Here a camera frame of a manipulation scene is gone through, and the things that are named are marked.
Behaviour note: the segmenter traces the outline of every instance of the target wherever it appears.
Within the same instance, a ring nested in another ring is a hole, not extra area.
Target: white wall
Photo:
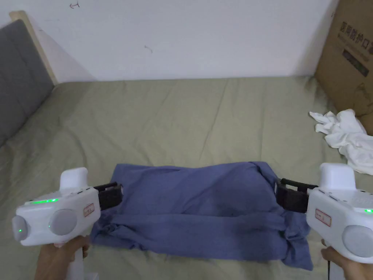
[[[60,82],[309,75],[337,1],[1,0],[0,25],[25,10]]]

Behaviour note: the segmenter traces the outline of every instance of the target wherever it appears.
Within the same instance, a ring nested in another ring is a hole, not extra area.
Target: cardboard box
[[[337,110],[354,109],[373,135],[372,0],[340,0],[315,77]]]

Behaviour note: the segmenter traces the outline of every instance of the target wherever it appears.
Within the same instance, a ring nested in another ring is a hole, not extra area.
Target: upholstered headboard
[[[0,146],[21,128],[53,87],[24,21],[0,29]]]

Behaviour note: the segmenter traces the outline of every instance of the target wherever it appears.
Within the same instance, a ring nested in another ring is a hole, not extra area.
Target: mattress
[[[345,162],[314,131],[309,111],[333,109],[312,77],[65,83],[0,148],[2,279],[31,279],[39,247],[13,240],[18,205],[57,190],[85,166],[91,186],[117,163],[202,167],[266,161],[279,177],[319,182],[319,165]],[[356,174],[373,191],[373,177]],[[191,259],[94,246],[86,271],[101,279],[327,279],[320,237],[308,237],[314,270],[281,261]]]

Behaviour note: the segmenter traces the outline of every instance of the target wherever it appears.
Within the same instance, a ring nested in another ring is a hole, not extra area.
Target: wooden bed frame
[[[47,69],[49,77],[51,78],[53,84],[57,85],[58,82],[57,82],[56,76],[54,75],[52,67],[50,66],[49,61],[47,59],[47,56],[46,56],[38,38],[36,37],[35,31],[32,28],[32,25],[30,23],[30,20],[27,17],[26,12],[25,11],[12,11],[12,12],[9,13],[9,16],[10,16],[12,22],[16,21],[16,20],[19,20],[19,19],[24,22],[24,24],[26,25],[27,31],[30,34],[31,39],[34,42],[34,45],[35,45],[43,63],[44,63],[44,66]]]

